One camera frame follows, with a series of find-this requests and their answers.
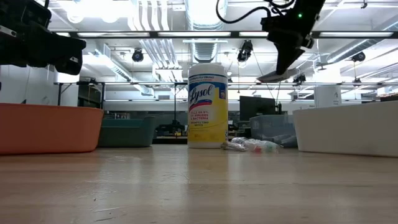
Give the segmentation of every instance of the yellow label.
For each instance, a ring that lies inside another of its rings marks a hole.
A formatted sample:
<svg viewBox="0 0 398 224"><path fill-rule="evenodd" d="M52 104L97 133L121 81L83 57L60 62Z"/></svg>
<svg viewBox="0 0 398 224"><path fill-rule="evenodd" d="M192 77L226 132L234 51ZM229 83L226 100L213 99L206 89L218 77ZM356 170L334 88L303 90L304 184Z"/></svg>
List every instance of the yellow label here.
<svg viewBox="0 0 398 224"><path fill-rule="evenodd" d="M223 75L189 78L188 141L228 140L227 81Z"/></svg>

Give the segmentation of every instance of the wooden table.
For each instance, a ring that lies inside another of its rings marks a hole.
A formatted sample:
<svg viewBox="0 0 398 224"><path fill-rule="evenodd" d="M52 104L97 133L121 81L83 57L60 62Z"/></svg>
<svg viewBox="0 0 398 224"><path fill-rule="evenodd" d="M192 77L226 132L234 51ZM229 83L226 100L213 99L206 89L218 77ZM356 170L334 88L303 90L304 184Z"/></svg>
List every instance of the wooden table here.
<svg viewBox="0 0 398 224"><path fill-rule="evenodd" d="M396 224L398 159L109 149L0 157L1 224Z"/></svg>

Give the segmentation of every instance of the gray container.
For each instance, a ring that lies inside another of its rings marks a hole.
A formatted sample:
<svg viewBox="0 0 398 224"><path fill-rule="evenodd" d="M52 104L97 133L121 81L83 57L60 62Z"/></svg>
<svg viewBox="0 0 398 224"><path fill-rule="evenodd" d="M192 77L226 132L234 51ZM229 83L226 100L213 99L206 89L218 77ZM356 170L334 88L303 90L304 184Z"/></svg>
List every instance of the gray container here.
<svg viewBox="0 0 398 224"><path fill-rule="evenodd" d="M251 136L284 147L297 147L292 115L262 115L250 118Z"/></svg>

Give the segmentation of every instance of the teal bin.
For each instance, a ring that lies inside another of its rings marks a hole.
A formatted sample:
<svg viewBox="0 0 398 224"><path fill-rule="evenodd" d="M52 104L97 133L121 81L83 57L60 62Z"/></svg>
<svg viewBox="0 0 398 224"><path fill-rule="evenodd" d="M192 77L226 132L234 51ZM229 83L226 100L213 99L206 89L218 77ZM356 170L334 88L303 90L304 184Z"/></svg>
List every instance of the teal bin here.
<svg viewBox="0 0 398 224"><path fill-rule="evenodd" d="M155 132L155 117L104 119L98 147L149 147Z"/></svg>

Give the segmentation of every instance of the computer monitor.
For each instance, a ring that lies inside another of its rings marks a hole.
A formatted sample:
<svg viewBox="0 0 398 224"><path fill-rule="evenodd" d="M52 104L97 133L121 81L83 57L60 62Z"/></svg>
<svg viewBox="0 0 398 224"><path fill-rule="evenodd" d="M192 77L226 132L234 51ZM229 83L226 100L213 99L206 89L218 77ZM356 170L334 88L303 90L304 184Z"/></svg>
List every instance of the computer monitor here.
<svg viewBox="0 0 398 224"><path fill-rule="evenodd" d="M255 116L276 114L275 100L270 98L241 96L239 109L241 121L249 121Z"/></svg>

